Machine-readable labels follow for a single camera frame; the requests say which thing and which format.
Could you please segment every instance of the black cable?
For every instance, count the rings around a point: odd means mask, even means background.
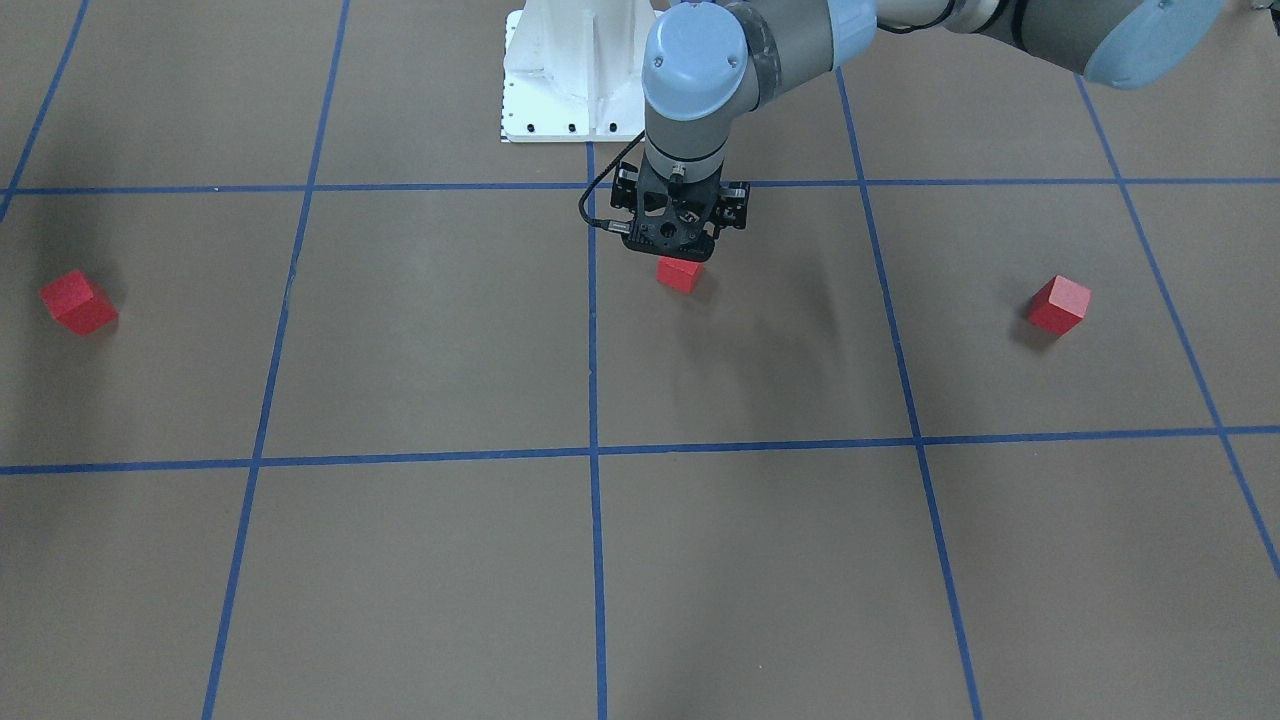
[[[932,20],[924,23],[923,26],[895,27],[895,26],[887,26],[884,23],[877,22],[876,27],[878,27],[879,29],[883,29],[884,32],[892,32],[893,35],[908,35],[908,33],[915,32],[918,29],[929,29],[931,27],[936,27],[936,26],[942,24],[943,22],[946,22],[947,18],[951,17],[951,13],[954,13],[955,9],[956,9],[956,0],[947,0],[947,9],[942,10],[941,15],[933,18]]]
[[[593,218],[586,214],[586,199],[590,197],[593,192],[595,192],[595,188],[602,182],[604,182],[604,178],[613,172],[613,168],[618,167],[618,163],[622,161],[622,158],[625,158],[627,152],[631,152],[631,150],[635,149],[636,145],[640,145],[641,140],[644,140],[644,131],[640,131],[640,135],[637,135],[635,140],[628,142],[627,146],[622,149],[622,152],[618,152],[618,156],[611,160],[609,164],[605,165],[603,170],[600,170],[600,174],[595,176],[595,179],[591,181],[591,184],[586,186],[586,191],[582,192],[582,197],[577,199],[577,214],[582,215],[582,222],[591,225],[593,228],[603,228],[608,224],[608,220]]]

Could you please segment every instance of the gray floor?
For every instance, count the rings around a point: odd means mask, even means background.
[[[1135,94],[878,37],[684,296],[498,142],[512,0],[0,4],[0,717],[1275,717],[1244,5]]]

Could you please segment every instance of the red cube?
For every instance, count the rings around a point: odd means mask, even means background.
[[[1032,299],[1027,319],[1056,336],[1066,334],[1084,319],[1092,295],[1083,284],[1055,275]]]
[[[88,334],[115,319],[115,307],[102,288],[79,270],[72,270],[40,288],[54,319],[76,334]]]
[[[658,282],[680,292],[694,292],[698,277],[703,274],[703,264],[675,258],[658,259]]]

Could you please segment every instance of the black object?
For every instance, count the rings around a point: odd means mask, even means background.
[[[719,177],[717,169],[698,182],[685,183],[680,174],[664,181],[648,158],[639,169],[620,163],[609,205],[627,210],[632,219],[626,223],[626,232],[607,229],[618,232],[630,250],[704,263],[716,250],[723,228],[746,228],[751,183],[721,183]]]

